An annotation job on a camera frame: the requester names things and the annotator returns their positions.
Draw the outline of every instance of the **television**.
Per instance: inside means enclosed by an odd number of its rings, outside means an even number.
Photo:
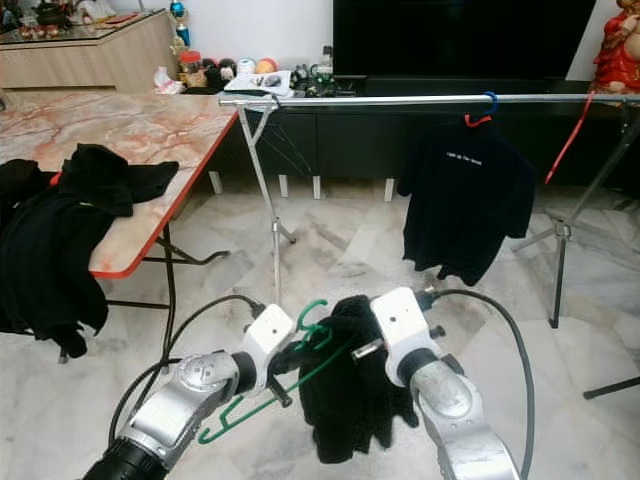
[[[334,73],[563,79],[595,0],[334,0]]]

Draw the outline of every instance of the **black cabinet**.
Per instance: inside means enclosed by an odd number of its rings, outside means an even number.
[[[464,106],[388,111],[371,107],[277,111],[269,117],[257,150],[265,174],[397,178],[421,131],[461,121]],[[543,181],[571,134],[582,105],[504,105],[493,122],[533,165]],[[248,112],[252,131],[260,114]],[[554,176],[556,185],[587,185],[597,174],[620,134],[620,111],[593,105],[580,134]],[[638,178],[640,141],[613,172],[609,186],[627,186]],[[210,170],[252,171],[249,152],[236,120],[216,150]]]
[[[320,175],[397,177],[424,126],[415,115],[319,114]]]

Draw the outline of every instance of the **marble table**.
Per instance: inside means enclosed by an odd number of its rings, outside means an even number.
[[[89,262],[91,273],[104,278],[127,277],[142,260],[166,265],[167,303],[108,300],[110,305],[168,310],[162,349],[166,358],[176,311],[173,265],[205,265],[229,253],[215,252],[204,260],[191,257],[171,244],[169,219],[232,125],[234,111],[210,96],[49,93],[9,100],[0,114],[0,163],[33,159],[43,171],[59,171],[78,143],[105,145],[131,164],[179,163],[165,194],[134,205],[132,217],[117,218]],[[154,242],[163,247],[164,257],[146,257]],[[60,361],[66,362],[64,350]]]

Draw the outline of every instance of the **white tile floor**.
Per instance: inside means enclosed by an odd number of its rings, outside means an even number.
[[[269,221],[259,192],[252,181],[223,181],[224,195],[194,196],[172,226],[174,242],[196,256],[233,252],[207,267],[176,267],[178,321],[230,291],[272,299]],[[416,273],[401,260],[406,199],[384,204],[382,181],[324,184],[323,200],[311,200],[310,181],[291,181],[290,197],[276,201],[283,224],[299,239],[283,244],[283,306],[291,315],[319,297],[331,306],[355,293],[431,282],[433,271]],[[547,228],[548,214],[564,213],[575,199],[575,191],[545,190],[530,233]],[[515,242],[508,240],[476,287],[514,314],[531,356],[538,411],[532,480],[640,478],[640,388],[589,402],[581,396],[639,374],[640,217],[637,206],[621,211],[621,205],[621,197],[599,192],[581,217],[569,247],[558,330],[548,326],[542,295],[550,284],[553,242],[513,254],[508,247]],[[163,268],[143,264],[129,279],[105,288],[113,298],[158,300],[167,295]],[[249,322],[245,308],[230,304],[204,315],[176,354],[233,351]],[[466,299],[441,300],[429,318],[447,329],[442,346],[480,388],[491,424],[519,463],[524,385],[508,328],[494,312]],[[156,360],[163,327],[162,312],[112,308],[104,330],[89,338],[89,353],[66,366],[56,363],[54,344],[0,336],[0,479],[80,478],[105,448],[118,397]],[[215,429],[217,419],[206,424]],[[193,445],[170,478],[409,480],[439,478],[439,469],[426,433],[401,421],[390,450],[374,446],[368,456],[321,465],[296,398],[288,410],[271,407],[213,445]]]

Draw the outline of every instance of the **robotic arm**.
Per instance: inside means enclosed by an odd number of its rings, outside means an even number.
[[[282,387],[267,371],[291,339],[295,323],[269,305],[245,333],[241,351],[194,355],[128,419],[84,480],[161,480],[173,469],[200,424],[234,395]]]
[[[389,356],[392,383],[409,388],[422,413],[445,480],[519,480],[507,446],[484,417],[478,388],[463,376],[453,357],[442,357],[429,335],[417,296],[398,288],[371,302]]]
[[[410,388],[438,447],[445,480],[520,480],[505,444],[483,414],[478,389],[451,357],[442,357],[422,310],[431,297],[398,288],[371,302],[383,339],[354,351],[355,359],[382,346],[392,383]],[[234,395],[270,388],[284,406],[290,399],[269,364],[295,333],[295,323],[270,305],[247,330],[241,352],[184,359],[173,378],[128,419],[117,439],[84,480],[160,480],[176,465],[201,422]]]

